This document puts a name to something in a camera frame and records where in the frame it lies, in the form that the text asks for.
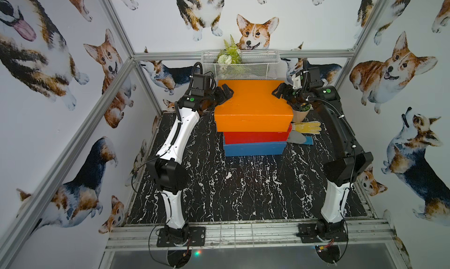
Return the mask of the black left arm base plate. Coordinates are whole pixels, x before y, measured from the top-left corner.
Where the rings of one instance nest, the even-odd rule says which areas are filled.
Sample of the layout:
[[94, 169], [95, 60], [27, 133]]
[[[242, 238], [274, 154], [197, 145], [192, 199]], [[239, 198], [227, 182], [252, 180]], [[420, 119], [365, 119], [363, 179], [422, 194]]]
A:
[[158, 234], [157, 247], [204, 246], [206, 228], [188, 224], [182, 229], [165, 226]]

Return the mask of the red shoebox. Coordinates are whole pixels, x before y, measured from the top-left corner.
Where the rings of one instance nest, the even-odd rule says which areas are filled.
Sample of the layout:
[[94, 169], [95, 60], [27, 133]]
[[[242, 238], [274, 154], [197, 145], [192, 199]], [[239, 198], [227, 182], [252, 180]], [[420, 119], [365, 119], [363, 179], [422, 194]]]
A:
[[292, 130], [288, 126], [285, 132], [225, 132], [225, 144], [249, 144], [263, 142], [286, 142]]

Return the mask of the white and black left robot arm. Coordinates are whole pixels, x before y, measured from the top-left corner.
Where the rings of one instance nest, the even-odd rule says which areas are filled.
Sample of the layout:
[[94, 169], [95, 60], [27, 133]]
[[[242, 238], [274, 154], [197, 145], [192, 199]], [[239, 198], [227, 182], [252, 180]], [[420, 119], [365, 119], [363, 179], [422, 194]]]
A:
[[182, 192], [189, 174], [182, 166], [183, 154], [198, 121], [205, 110], [224, 104], [234, 95], [226, 84], [209, 90], [189, 89], [175, 103], [176, 120], [163, 146], [147, 164], [156, 188], [164, 200], [166, 222], [162, 237], [175, 245], [189, 240], [189, 224], [182, 210]]

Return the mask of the orange shoebox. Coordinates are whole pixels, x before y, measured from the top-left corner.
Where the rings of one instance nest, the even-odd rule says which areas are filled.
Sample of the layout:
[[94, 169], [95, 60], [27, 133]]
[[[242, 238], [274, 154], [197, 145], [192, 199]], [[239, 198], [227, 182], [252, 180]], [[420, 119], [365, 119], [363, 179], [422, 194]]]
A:
[[220, 80], [234, 91], [233, 97], [214, 110], [218, 132], [286, 132], [293, 110], [272, 92], [281, 80]]

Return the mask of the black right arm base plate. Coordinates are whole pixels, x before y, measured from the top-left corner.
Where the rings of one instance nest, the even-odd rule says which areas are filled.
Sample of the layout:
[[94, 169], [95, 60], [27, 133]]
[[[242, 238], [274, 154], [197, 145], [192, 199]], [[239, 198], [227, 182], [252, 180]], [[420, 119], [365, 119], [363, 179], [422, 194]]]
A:
[[343, 221], [339, 223], [327, 223], [319, 220], [315, 223], [298, 224], [298, 233], [296, 234], [302, 243], [329, 243], [347, 242], [348, 235]]

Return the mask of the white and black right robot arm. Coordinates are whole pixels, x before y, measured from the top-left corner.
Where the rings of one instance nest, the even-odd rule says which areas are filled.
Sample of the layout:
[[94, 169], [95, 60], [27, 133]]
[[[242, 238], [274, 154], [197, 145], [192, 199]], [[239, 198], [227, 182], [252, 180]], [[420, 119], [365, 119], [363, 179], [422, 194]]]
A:
[[291, 85], [281, 83], [272, 95], [286, 100], [292, 108], [311, 105], [331, 137], [335, 159], [323, 165], [327, 179], [325, 202], [315, 229], [305, 232], [306, 235], [329, 240], [344, 230], [343, 211], [351, 187], [372, 163], [373, 155], [356, 140], [355, 132], [343, 112], [341, 98], [333, 86], [294, 90]]

